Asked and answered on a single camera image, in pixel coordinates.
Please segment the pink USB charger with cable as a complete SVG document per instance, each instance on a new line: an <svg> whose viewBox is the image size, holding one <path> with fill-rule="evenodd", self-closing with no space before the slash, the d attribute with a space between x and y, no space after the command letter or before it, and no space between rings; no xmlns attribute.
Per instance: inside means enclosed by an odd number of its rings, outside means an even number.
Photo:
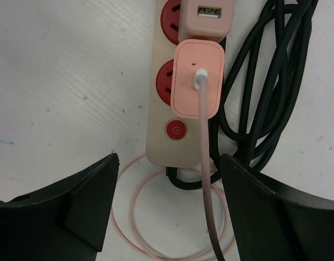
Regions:
<svg viewBox="0 0 334 261"><path fill-rule="evenodd" d="M220 44L188 39L177 46L172 75L171 107L186 119L215 116L219 109L225 52Z"/></svg>

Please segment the beige power strip red sockets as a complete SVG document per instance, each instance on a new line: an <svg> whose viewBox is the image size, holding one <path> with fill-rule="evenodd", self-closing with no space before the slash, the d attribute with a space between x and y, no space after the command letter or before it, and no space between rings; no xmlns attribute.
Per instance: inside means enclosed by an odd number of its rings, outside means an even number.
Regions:
<svg viewBox="0 0 334 261"><path fill-rule="evenodd" d="M199 118L179 117L171 107L180 6L181 1L156 2L146 157L158 166L191 168L201 159Z"/></svg>

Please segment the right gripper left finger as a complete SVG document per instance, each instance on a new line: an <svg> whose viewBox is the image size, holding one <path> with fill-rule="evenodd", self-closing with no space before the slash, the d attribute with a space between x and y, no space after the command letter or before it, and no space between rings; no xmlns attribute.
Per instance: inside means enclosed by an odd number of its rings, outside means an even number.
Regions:
<svg viewBox="0 0 334 261"><path fill-rule="evenodd" d="M44 188L0 201L0 260L95 260L118 169L113 153Z"/></svg>

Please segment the pink USB adapter plug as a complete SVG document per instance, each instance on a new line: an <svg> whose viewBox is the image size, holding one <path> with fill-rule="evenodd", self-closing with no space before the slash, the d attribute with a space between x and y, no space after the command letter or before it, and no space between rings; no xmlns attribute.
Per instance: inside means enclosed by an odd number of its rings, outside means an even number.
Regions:
<svg viewBox="0 0 334 261"><path fill-rule="evenodd" d="M182 0L178 40L221 42L231 31L234 0Z"/></svg>

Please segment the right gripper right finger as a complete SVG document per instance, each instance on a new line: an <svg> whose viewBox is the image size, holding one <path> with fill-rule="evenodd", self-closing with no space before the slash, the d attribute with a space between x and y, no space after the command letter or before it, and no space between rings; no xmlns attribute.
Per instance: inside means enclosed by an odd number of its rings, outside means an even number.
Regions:
<svg viewBox="0 0 334 261"><path fill-rule="evenodd" d="M334 201L220 159L241 260L334 260Z"/></svg>

